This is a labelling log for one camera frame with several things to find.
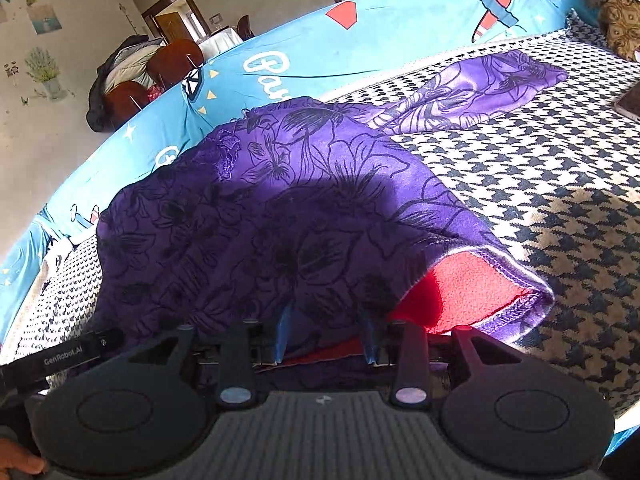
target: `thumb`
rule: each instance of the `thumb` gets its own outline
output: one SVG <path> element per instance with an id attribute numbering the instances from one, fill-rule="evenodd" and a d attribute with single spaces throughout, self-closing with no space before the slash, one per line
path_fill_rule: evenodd
<path id="1" fill-rule="evenodd" d="M 23 473 L 36 475 L 42 473 L 45 466 L 43 459 L 32 455 L 20 444 L 0 438 L 0 469 L 18 469 Z"/>

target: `potted plant sticker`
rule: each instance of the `potted plant sticker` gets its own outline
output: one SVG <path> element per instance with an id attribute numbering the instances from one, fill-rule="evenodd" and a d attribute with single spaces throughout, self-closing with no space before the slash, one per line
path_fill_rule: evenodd
<path id="1" fill-rule="evenodd" d="M 58 81 L 60 69 L 48 50 L 42 50 L 39 46 L 32 48 L 24 62 L 30 69 L 27 74 L 36 83 L 43 84 L 50 100 L 62 99 L 66 95 Z"/>

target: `table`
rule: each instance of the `table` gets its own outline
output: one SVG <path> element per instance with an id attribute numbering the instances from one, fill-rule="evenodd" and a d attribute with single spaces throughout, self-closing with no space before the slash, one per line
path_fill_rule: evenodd
<path id="1" fill-rule="evenodd" d="M 231 27 L 225 27 L 202 40 L 198 46 L 204 55 L 204 59 L 207 60 L 226 52 L 240 43 L 242 43 L 242 39 L 238 36 L 238 33 Z"/>

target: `wooden door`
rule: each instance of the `wooden door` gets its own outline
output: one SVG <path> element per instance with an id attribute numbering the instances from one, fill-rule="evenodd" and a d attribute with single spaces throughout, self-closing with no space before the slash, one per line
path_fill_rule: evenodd
<path id="1" fill-rule="evenodd" d="M 166 36 L 169 43 L 175 40 L 191 40 L 191 34 L 184 25 L 184 22 L 178 12 L 169 12 L 168 14 L 159 14 L 156 16 L 156 22 L 162 29 L 162 33 Z"/>

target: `chair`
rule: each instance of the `chair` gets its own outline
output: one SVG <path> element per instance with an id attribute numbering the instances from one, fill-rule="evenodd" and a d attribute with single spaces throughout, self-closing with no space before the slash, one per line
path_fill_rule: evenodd
<path id="1" fill-rule="evenodd" d="M 246 14 L 238 20 L 236 29 L 238 30 L 238 36 L 240 36 L 243 41 L 255 38 L 255 34 L 252 33 L 251 25 L 249 24 L 249 16 Z"/>
<path id="2" fill-rule="evenodd" d="M 176 40 L 153 54 L 146 64 L 146 72 L 161 88 L 168 90 L 203 63 L 202 51 L 194 41 Z"/>
<path id="3" fill-rule="evenodd" d="M 104 96 L 104 107 L 116 129 L 148 104 L 146 88 L 135 81 L 123 81 Z"/>

